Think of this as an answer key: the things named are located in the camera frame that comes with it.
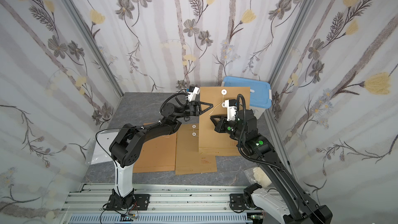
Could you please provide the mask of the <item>brown kraft file bag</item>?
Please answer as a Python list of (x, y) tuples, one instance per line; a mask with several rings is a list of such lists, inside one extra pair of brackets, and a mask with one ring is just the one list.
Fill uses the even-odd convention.
[(175, 171), (177, 134), (163, 135), (143, 145), (133, 173)]
[(231, 139), (227, 133), (215, 131), (215, 125), (210, 120), (211, 116), (226, 115), (227, 109), (222, 106), (226, 100), (236, 99), (242, 94), (246, 107), (250, 104), (249, 87), (202, 87), (200, 88), (200, 101), (210, 103), (213, 108), (200, 116), (199, 120), (199, 152), (203, 155), (214, 156), (239, 156), (237, 141)]
[(199, 152), (199, 125), (182, 124), (176, 136), (175, 174), (202, 174), (217, 172), (215, 156)]

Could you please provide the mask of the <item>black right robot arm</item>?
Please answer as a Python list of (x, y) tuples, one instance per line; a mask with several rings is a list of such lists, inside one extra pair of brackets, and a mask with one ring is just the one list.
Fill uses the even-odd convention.
[(227, 116), (211, 116), (210, 120), (217, 133), (226, 133), (238, 142), (241, 156), (256, 163), (280, 194), (280, 198), (274, 197), (259, 184), (252, 184), (244, 190), (248, 208), (260, 208), (281, 224), (331, 223), (331, 210), (319, 205), (290, 174), (271, 142), (259, 133), (251, 110), (240, 110), (231, 120)]

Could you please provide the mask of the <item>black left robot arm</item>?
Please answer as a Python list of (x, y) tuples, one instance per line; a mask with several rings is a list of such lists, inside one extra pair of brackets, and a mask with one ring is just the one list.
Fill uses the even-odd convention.
[(158, 122), (142, 126), (125, 124), (109, 147), (115, 164), (113, 195), (122, 200), (133, 195), (133, 167), (146, 142), (176, 133), (181, 126), (180, 118), (187, 121), (191, 116), (201, 116), (213, 107), (211, 103), (197, 101), (189, 94), (179, 92), (162, 103), (162, 118)]

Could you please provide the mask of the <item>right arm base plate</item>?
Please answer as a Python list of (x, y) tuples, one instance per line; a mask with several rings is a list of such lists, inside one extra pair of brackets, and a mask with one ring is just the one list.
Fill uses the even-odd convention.
[(245, 210), (258, 209), (248, 194), (230, 194), (229, 198), (229, 207), (234, 212), (241, 213)]

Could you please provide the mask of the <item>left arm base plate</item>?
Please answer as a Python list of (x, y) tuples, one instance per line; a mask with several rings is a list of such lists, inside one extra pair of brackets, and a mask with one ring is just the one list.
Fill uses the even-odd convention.
[(146, 211), (150, 203), (150, 194), (129, 194), (126, 197), (121, 197), (117, 193), (109, 197), (105, 205), (105, 210), (109, 211), (127, 211), (138, 210)]

